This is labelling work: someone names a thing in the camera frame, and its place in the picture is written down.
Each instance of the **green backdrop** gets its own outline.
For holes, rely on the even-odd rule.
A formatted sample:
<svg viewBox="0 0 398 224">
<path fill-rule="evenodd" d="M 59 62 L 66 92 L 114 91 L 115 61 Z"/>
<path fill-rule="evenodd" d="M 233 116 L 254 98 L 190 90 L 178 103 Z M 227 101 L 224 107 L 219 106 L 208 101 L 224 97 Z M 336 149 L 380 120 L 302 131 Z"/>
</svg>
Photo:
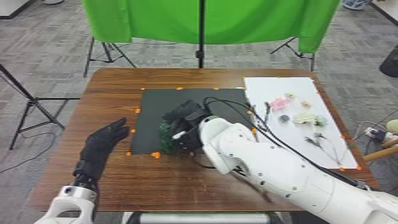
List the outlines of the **green backdrop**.
<svg viewBox="0 0 398 224">
<path fill-rule="evenodd" d="M 339 0 L 206 0 L 206 44 L 236 44 L 299 37 L 313 53 Z M 199 0 L 84 0 L 92 35 L 101 42 L 131 37 L 199 41 Z"/>
</svg>

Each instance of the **black cable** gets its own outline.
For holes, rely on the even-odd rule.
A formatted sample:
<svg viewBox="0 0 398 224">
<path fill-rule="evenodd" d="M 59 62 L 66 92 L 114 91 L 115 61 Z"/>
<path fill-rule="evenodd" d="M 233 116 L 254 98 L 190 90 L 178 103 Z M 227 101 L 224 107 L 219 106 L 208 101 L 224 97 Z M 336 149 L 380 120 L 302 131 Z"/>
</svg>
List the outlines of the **black cable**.
<svg viewBox="0 0 398 224">
<path fill-rule="evenodd" d="M 293 149 L 293 147 L 286 144 L 286 142 L 279 139 L 279 137 L 275 136 L 275 134 L 274 134 L 274 132 L 272 132 L 272 130 L 270 130 L 270 128 L 268 128 L 268 125 L 267 125 L 267 122 L 263 121 L 263 119 L 261 119 L 261 117 L 259 117 L 259 115 L 258 115 L 258 113 L 256 113 L 256 111 L 252 110 L 252 108 L 247 106 L 247 105 L 243 105 L 242 103 L 238 103 L 238 102 L 235 102 L 235 101 L 231 101 L 231 100 L 220 100 L 219 98 L 215 98 L 215 97 L 206 97 L 204 99 L 203 99 L 203 106 L 204 106 L 204 109 L 210 111 L 210 108 L 208 108 L 208 105 L 210 105 L 210 103 L 206 103 L 206 101 L 208 101 L 208 99 L 213 99 L 217 102 L 222 102 L 226 105 L 229 105 L 229 107 L 231 108 L 235 108 L 233 106 L 231 106 L 231 104 L 229 103 L 233 103 L 233 104 L 236 104 L 238 106 L 242 106 L 249 111 L 251 111 L 251 113 L 254 114 L 254 116 L 256 116 L 256 118 L 258 118 L 258 120 L 261 121 L 261 123 L 263 123 L 263 126 L 265 126 L 265 128 L 267 128 L 267 131 L 268 131 L 268 133 L 270 133 L 270 135 L 272 135 L 272 137 L 275 138 L 275 140 L 281 142 L 281 144 L 286 146 L 286 148 L 297 153 L 297 155 L 306 159 L 306 161 L 309 162 L 309 164 L 330 175 L 330 176 L 334 176 L 341 181 L 345 181 L 352 186 L 357 186 L 357 181 L 355 180 L 352 180 L 346 176 L 343 176 L 339 173 L 336 173 L 332 170 L 329 170 L 325 167 L 322 167 L 314 162 L 313 162 L 313 160 L 302 155 L 302 153 Z M 265 132 L 263 132 L 263 130 L 259 131 L 259 133 L 265 135 L 265 137 L 270 139 L 270 136 L 267 136 L 267 134 L 265 134 Z"/>
<path fill-rule="evenodd" d="M 391 117 L 391 115 L 393 115 L 396 112 L 398 112 L 398 109 L 387 114 L 387 116 L 384 117 L 384 119 L 375 123 L 375 125 L 373 125 L 370 128 L 377 127 L 377 125 L 386 121 L 386 119 Z"/>
<path fill-rule="evenodd" d="M 398 186 L 393 188 L 393 190 L 387 191 L 387 193 L 391 193 L 394 190 L 398 190 Z"/>
<path fill-rule="evenodd" d="M 52 149 L 53 143 L 55 143 L 55 139 L 57 139 L 57 135 L 53 133 L 48 132 L 48 133 L 41 133 L 37 135 L 27 136 L 27 137 L 23 136 L 23 137 L 28 139 L 28 138 L 34 138 L 34 137 L 37 137 L 41 135 L 52 135 L 53 136 L 52 143 L 50 143 L 46 149 L 41 151 L 41 153 L 30 159 L 27 159 L 14 166 L 11 166 L 7 169 L 4 169 L 0 171 L 0 174 L 5 173 L 9 170 L 12 170 L 16 167 L 20 167 L 28 161 L 36 160 L 39 158 L 39 156 L 44 154 L 44 152 Z"/>
<path fill-rule="evenodd" d="M 371 138 L 370 138 L 368 143 L 366 143 L 366 146 L 364 146 L 364 156 L 370 153 L 370 143 L 371 143 Z"/>
<path fill-rule="evenodd" d="M 252 126 L 252 128 L 256 128 L 256 130 L 259 131 L 259 133 L 263 134 L 263 136 L 268 138 L 268 140 L 272 141 L 272 143 L 277 145 L 277 147 L 281 147 L 281 145 L 277 144 L 277 142 L 274 141 L 274 139 L 270 138 L 270 136 L 265 134 L 265 131 L 263 131 L 263 129 L 254 125 L 254 123 L 252 123 L 252 121 L 247 119 L 247 117 L 245 117 L 245 115 L 240 113 L 240 111 L 238 111 L 238 109 L 233 107 L 233 105 L 227 103 L 227 102 L 224 102 L 224 100 L 215 100 L 215 101 L 211 101 L 210 103 L 206 103 L 206 106 L 204 106 L 204 108 L 208 109 L 208 105 L 211 104 L 211 103 L 215 103 L 215 102 L 222 102 L 227 106 L 229 106 L 229 108 L 235 110 L 235 112 L 240 114 L 240 116 L 242 116 L 242 118 L 243 118 L 243 120 L 245 120 L 245 122 L 251 124 L 251 126 Z"/>
<path fill-rule="evenodd" d="M 197 153 L 192 152 L 190 158 L 192 158 L 192 161 L 197 164 L 197 166 L 203 167 L 204 169 L 215 169 L 213 166 L 206 166 L 206 165 L 201 164 L 201 162 L 195 160 L 195 156 L 197 156 Z"/>
</svg>

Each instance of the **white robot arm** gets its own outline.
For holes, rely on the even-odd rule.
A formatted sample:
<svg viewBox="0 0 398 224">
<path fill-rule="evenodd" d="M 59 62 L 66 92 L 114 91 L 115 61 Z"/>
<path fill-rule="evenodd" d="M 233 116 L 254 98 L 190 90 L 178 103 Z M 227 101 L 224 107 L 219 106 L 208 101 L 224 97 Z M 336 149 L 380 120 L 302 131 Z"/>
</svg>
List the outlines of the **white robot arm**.
<svg viewBox="0 0 398 224">
<path fill-rule="evenodd" d="M 115 130 L 124 123 L 126 120 L 112 124 L 117 125 Z M 103 149 L 107 153 L 112 151 L 112 145 L 126 137 L 126 129 L 123 133 L 123 136 L 110 138 L 114 143 Z M 96 140 L 103 139 L 96 134 L 92 137 Z M 279 195 L 329 223 L 398 224 L 398 198 L 371 191 L 366 185 L 362 188 L 354 186 L 350 181 L 322 169 L 290 149 L 256 142 L 252 132 L 242 124 L 231 124 L 215 116 L 206 117 L 199 124 L 199 138 L 203 150 L 219 172 L 227 174 L 238 167 L 247 182 Z M 82 153 L 80 162 L 92 161 L 98 147 L 103 145 L 105 142 L 87 140 L 84 152 L 91 152 L 91 154 L 87 156 Z M 105 159 L 98 160 L 100 172 L 96 172 L 98 169 L 91 169 L 91 163 L 80 164 L 75 183 L 62 187 L 48 213 L 36 224 L 92 224 L 96 181 L 105 168 L 107 155 L 103 155 Z M 71 210 L 80 211 L 80 217 L 59 218 L 59 214 Z"/>
<path fill-rule="evenodd" d="M 251 130 L 210 117 L 199 126 L 203 150 L 227 174 L 242 167 L 245 179 L 329 223 L 398 223 L 398 198 L 345 183 L 284 148 L 256 142 Z"/>
</svg>

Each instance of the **wire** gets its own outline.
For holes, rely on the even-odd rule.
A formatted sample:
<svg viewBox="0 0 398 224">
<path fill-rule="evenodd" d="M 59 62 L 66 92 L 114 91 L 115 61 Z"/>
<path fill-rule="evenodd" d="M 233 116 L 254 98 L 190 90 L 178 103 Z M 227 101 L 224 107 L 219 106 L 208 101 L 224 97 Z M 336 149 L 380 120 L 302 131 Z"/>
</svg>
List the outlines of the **wire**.
<svg viewBox="0 0 398 224">
<path fill-rule="evenodd" d="M 52 135 L 53 136 L 52 143 L 50 143 L 46 149 L 41 151 L 41 153 L 30 159 L 27 159 L 14 166 L 11 166 L 7 169 L 4 169 L 0 171 L 0 174 L 5 173 L 9 170 L 12 170 L 16 167 L 20 167 L 28 161 L 36 160 L 39 158 L 39 156 L 44 154 L 44 152 L 52 149 L 53 143 L 55 143 L 55 139 L 57 139 L 57 135 L 53 133 L 50 133 L 50 132 L 48 133 L 41 133 L 41 134 L 32 135 L 32 136 L 23 136 L 23 138 L 28 139 L 28 138 L 34 138 L 34 137 L 37 137 L 41 135 Z"/>
<path fill-rule="evenodd" d="M 215 102 L 222 102 L 222 103 L 229 106 L 229 108 L 231 108 L 231 109 L 235 110 L 235 112 L 240 114 L 240 116 L 242 116 L 245 122 L 247 122 L 247 123 L 251 124 L 251 126 L 256 128 L 256 130 L 259 131 L 259 133 L 263 134 L 263 136 L 268 138 L 268 140 L 272 141 L 272 143 L 277 145 L 277 147 L 281 147 L 281 144 L 274 141 L 274 139 L 270 138 L 270 136 L 265 134 L 265 130 L 263 130 L 263 128 L 258 127 L 258 126 L 254 125 L 252 121 L 247 119 L 245 115 L 242 114 L 242 112 L 238 111 L 238 109 L 236 109 L 236 108 L 233 107 L 233 105 L 229 104 L 229 103 L 236 103 L 236 102 L 233 102 L 233 101 L 229 101 L 229 100 L 220 100 L 220 99 L 217 99 L 215 97 L 206 97 L 206 98 L 204 98 L 204 108 L 206 108 L 206 110 L 210 110 L 210 109 L 208 109 L 208 105 L 210 105 L 211 103 L 215 103 Z M 245 107 L 245 109 L 252 112 L 252 114 L 256 115 L 258 119 L 261 120 L 261 117 L 258 116 L 256 111 L 254 111 L 243 104 L 240 104 L 240 105 Z"/>
<path fill-rule="evenodd" d="M 377 126 L 377 127 L 382 128 L 382 130 L 386 131 L 386 128 L 384 128 L 384 126 L 382 126 L 378 123 L 375 123 L 373 121 L 361 121 L 361 123 L 359 123 L 359 125 L 357 125 L 357 131 L 355 131 L 355 135 L 354 135 L 352 140 L 357 140 L 357 138 L 359 138 L 361 128 L 362 128 L 362 125 L 364 125 L 366 123 L 368 123 L 368 124 L 373 124 L 373 127 Z"/>
<path fill-rule="evenodd" d="M 398 189 L 398 186 L 393 188 L 393 190 L 387 191 L 387 193 L 391 193 L 396 189 Z"/>
<path fill-rule="evenodd" d="M 375 125 L 370 127 L 373 128 L 375 126 L 378 126 L 378 124 L 384 122 L 384 120 L 393 116 L 393 114 L 398 112 L 398 109 L 387 114 L 387 116 L 384 117 L 384 119 L 375 123 Z M 364 132 L 361 133 L 359 136 L 354 137 L 354 140 L 359 139 L 364 135 Z"/>
<path fill-rule="evenodd" d="M 197 166 L 203 167 L 204 169 L 215 169 L 213 166 L 206 166 L 206 165 L 201 164 L 201 162 L 199 162 L 197 159 L 195 159 L 195 156 L 197 156 L 197 153 L 192 152 L 192 154 L 190 154 L 190 158 L 192 158 L 192 161 L 194 161 L 194 163 L 197 164 Z"/>
<path fill-rule="evenodd" d="M 368 153 L 370 153 L 370 143 L 371 143 L 371 138 L 370 138 L 370 140 L 368 140 L 366 147 L 364 147 L 364 156 L 366 156 Z"/>
<path fill-rule="evenodd" d="M 279 137 L 275 136 L 275 134 L 274 134 L 274 132 L 272 132 L 268 126 L 267 126 L 267 122 L 263 121 L 263 119 L 261 119 L 261 117 L 259 117 L 256 111 L 252 110 L 252 108 L 251 108 L 247 105 L 243 105 L 242 103 L 238 103 L 238 102 L 235 102 L 235 101 L 231 101 L 231 100 L 220 100 L 220 99 L 215 98 L 215 97 L 206 97 L 206 98 L 203 99 L 203 106 L 204 106 L 204 109 L 206 109 L 208 111 L 210 111 L 210 107 L 208 107 L 208 105 L 210 105 L 211 102 L 215 102 L 215 101 L 211 101 L 210 103 L 206 103 L 208 99 L 213 99 L 217 102 L 222 102 L 226 105 L 229 105 L 231 108 L 235 108 L 235 107 L 231 106 L 231 104 L 229 104 L 229 103 L 233 103 L 233 104 L 236 104 L 238 106 L 242 106 L 242 107 L 251 111 L 251 113 L 254 114 L 258 120 L 259 120 L 261 123 L 263 123 L 265 129 L 267 129 L 267 131 L 268 131 L 272 137 L 274 137 L 275 140 L 281 142 L 281 144 L 286 146 L 286 148 L 295 152 L 295 154 L 306 159 L 306 161 L 309 162 L 309 164 L 311 164 L 311 165 L 313 165 L 313 166 L 314 166 L 314 167 L 316 167 L 316 168 L 318 168 L 318 169 L 320 169 L 330 176 L 334 176 L 334 177 L 336 177 L 341 181 L 345 181 L 352 186 L 357 186 L 357 181 L 352 180 L 345 175 L 341 175 L 339 173 L 336 173 L 332 170 L 329 170 L 325 167 L 322 167 L 322 166 L 313 162 L 313 160 L 302 155 L 302 153 L 293 149 L 293 147 L 288 145 L 288 143 L 279 139 Z M 261 132 L 261 134 L 265 135 L 265 137 L 270 139 L 270 141 L 275 143 L 275 141 L 272 140 L 270 136 L 265 134 L 263 130 L 261 130 L 259 132 Z"/>
</svg>

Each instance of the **gray carpet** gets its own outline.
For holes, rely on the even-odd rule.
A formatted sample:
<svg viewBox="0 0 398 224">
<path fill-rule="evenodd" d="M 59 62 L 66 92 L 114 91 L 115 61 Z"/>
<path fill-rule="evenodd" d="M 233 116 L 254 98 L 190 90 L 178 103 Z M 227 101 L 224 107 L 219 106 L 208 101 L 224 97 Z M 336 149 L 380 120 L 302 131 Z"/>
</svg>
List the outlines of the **gray carpet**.
<svg viewBox="0 0 398 224">
<path fill-rule="evenodd" d="M 12 20 L 0 20 L 0 63 L 36 96 L 78 97 L 89 78 L 82 78 L 84 63 L 91 39 L 91 30 L 80 7 L 80 1 L 69 0 L 62 5 L 46 6 L 41 1 Z M 398 43 L 398 28 L 371 7 L 354 12 L 339 9 L 316 56 L 316 75 L 338 108 L 350 133 L 361 121 L 378 121 L 396 110 L 398 80 L 378 72 L 378 65 Z M 288 49 L 270 55 L 283 42 L 231 46 L 208 46 L 206 67 L 210 68 L 307 68 L 309 63 L 299 60 Z M 133 40 L 123 45 L 139 67 L 194 68 L 195 45 L 160 41 Z M 126 67 L 121 59 L 115 64 L 92 63 L 91 73 L 100 67 Z M 23 112 L 25 99 L 4 82 L 0 82 L 0 170 L 30 158 L 52 143 L 52 136 L 20 139 L 14 151 L 7 150 Z M 50 110 L 57 103 L 46 104 Z M 60 121 L 68 124 L 75 104 L 66 107 Z M 39 122 L 37 111 L 28 122 Z M 60 134 L 50 125 L 25 133 Z M 362 137 L 357 146 L 366 151 L 368 139 Z M 0 217 L 2 224 L 32 223 L 41 213 L 28 208 L 28 197 L 36 186 L 48 152 L 39 159 L 0 174 Z M 371 164 L 371 171 L 384 191 L 398 187 L 398 160 L 389 157 Z M 110 223 L 119 214 L 100 214 L 98 223 Z"/>
</svg>

